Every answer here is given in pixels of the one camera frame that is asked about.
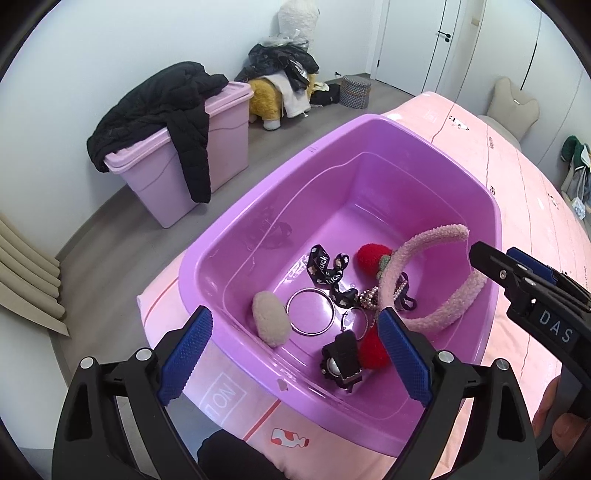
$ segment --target yellow plush toy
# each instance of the yellow plush toy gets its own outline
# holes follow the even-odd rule
[[[314,91],[316,75],[308,75],[310,85],[306,90],[308,98]],[[258,117],[263,119],[263,127],[266,130],[277,130],[281,126],[283,116],[283,98],[281,92],[267,79],[260,78],[248,82],[255,93],[251,98],[250,122],[253,123]]]

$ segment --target door handle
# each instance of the door handle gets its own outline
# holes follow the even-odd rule
[[[445,41],[447,42],[449,42],[449,39],[452,37],[449,33],[442,32],[441,30],[437,30],[437,33],[439,33],[440,35],[445,35]]]

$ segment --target plaid stool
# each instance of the plaid stool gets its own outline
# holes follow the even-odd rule
[[[363,77],[345,76],[340,84],[340,104],[349,108],[367,108],[371,81]]]

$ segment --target pink tablecloth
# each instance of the pink tablecloth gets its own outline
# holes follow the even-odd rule
[[[583,228],[537,167],[499,134],[434,93],[422,94],[384,115],[432,142],[491,190],[501,208],[503,249],[518,247],[589,288],[591,244]],[[178,293],[183,255],[138,297],[151,346],[165,333],[159,319],[189,316]],[[499,295],[483,364],[490,365],[498,357],[511,362],[533,415],[545,386],[560,372],[560,364],[507,319],[507,307],[507,300]],[[264,453],[293,480],[379,480],[393,461],[301,416],[267,393],[213,344],[207,346],[185,394],[219,426]],[[467,401],[460,411],[437,474],[453,464],[470,405]]]

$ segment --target gray wooden floor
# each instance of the gray wooden floor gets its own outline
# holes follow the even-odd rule
[[[250,166],[215,192],[208,205],[198,205],[169,229],[161,228],[128,188],[118,192],[61,263],[61,303],[71,338],[54,337],[53,343],[66,380],[85,356],[115,362],[147,345],[136,296],[261,179],[339,125],[363,113],[386,112],[409,98],[407,93],[373,82],[366,111],[330,105],[312,109],[307,118],[286,119],[274,132],[263,130],[260,121],[251,125]],[[193,454],[217,428],[186,397],[172,402],[168,411]],[[130,416],[124,417],[124,422],[132,423]],[[140,442],[136,433],[130,435]],[[147,473],[154,475],[147,456],[137,455]]]

